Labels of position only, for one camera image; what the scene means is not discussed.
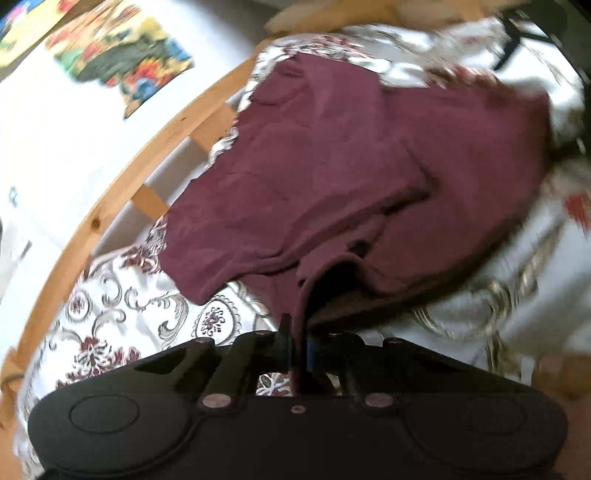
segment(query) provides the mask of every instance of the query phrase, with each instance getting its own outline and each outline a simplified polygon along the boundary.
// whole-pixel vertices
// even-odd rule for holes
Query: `black device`
[[[305,345],[283,322],[51,393],[29,422],[44,480],[561,478],[567,420],[544,394],[398,338]],[[261,373],[288,371],[297,396],[254,395]]]

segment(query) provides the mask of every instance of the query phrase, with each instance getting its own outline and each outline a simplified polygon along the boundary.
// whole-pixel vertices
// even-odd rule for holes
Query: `screw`
[[[232,403],[232,398],[223,393],[211,393],[202,400],[207,408],[225,408]]]
[[[394,399],[387,393],[370,393],[365,397],[365,404],[372,408],[387,408],[394,405]]]

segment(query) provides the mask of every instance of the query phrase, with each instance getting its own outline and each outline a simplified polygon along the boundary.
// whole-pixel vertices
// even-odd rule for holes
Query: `colorful poster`
[[[0,67],[25,53],[79,0],[23,0],[0,19]]]
[[[78,82],[117,87],[128,118],[193,59],[152,17],[129,0],[109,0],[46,40],[61,67]]]

